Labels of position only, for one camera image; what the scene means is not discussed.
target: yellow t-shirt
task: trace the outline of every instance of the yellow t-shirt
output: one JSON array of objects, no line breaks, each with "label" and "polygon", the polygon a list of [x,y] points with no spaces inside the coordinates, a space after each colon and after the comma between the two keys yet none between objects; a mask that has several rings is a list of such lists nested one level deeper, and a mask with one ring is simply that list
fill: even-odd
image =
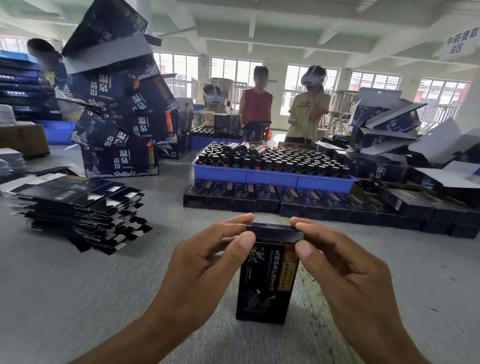
[{"label": "yellow t-shirt", "polygon": [[310,104],[314,101],[315,107],[322,107],[328,111],[330,105],[330,95],[320,93],[316,99],[308,92],[295,96],[292,107],[288,111],[295,118],[295,123],[292,124],[287,132],[287,136],[301,137],[311,139],[312,142],[317,141],[317,130],[320,118],[310,121]]}]

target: blue plastic bin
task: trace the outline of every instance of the blue plastic bin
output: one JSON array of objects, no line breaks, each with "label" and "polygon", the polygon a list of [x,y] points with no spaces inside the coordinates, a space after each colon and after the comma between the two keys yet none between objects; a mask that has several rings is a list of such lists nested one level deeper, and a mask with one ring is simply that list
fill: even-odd
[{"label": "blue plastic bin", "polygon": [[205,138],[202,136],[192,136],[190,138],[190,143],[192,146],[192,150],[202,150],[212,142],[225,142],[225,143],[243,143],[242,140],[237,139],[222,139],[222,138]]},{"label": "blue plastic bin", "polygon": [[75,129],[76,122],[52,120],[37,120],[36,122],[43,125],[48,144],[64,146],[75,144],[70,140],[70,137]]},{"label": "blue plastic bin", "polygon": [[298,190],[329,191],[338,192],[340,194],[348,194],[353,183],[357,180],[354,177],[347,179],[274,172],[268,170],[213,167],[196,164],[196,160],[193,161],[193,171],[196,180],[264,183],[277,187],[288,187]]}]

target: gray tabletop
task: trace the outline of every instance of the gray tabletop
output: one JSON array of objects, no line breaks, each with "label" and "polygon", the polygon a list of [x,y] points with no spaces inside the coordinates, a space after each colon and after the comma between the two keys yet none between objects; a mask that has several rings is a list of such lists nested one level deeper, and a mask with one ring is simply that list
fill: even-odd
[{"label": "gray tabletop", "polygon": [[[77,148],[52,147],[37,169],[81,165]],[[160,175],[122,179],[145,192],[139,210],[154,229],[112,256],[78,252],[26,228],[0,198],[0,363],[64,363],[138,317],[158,290],[173,247],[233,213],[182,207],[193,178],[186,156],[160,163]],[[258,214],[258,222],[287,223]],[[407,330],[435,363],[478,363],[480,245],[416,231],[326,223],[345,231],[392,270]],[[356,364],[319,286],[299,268],[285,325],[235,320],[238,276],[207,324],[162,363]]]}]

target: red sleeveless shirt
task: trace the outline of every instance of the red sleeveless shirt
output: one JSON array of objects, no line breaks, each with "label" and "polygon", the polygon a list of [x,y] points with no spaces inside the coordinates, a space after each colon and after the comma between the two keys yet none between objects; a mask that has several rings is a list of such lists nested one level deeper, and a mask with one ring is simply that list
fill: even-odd
[{"label": "red sleeveless shirt", "polygon": [[268,92],[259,94],[255,89],[245,90],[245,106],[242,112],[241,123],[247,125],[251,121],[271,121],[270,107],[273,96]]}]

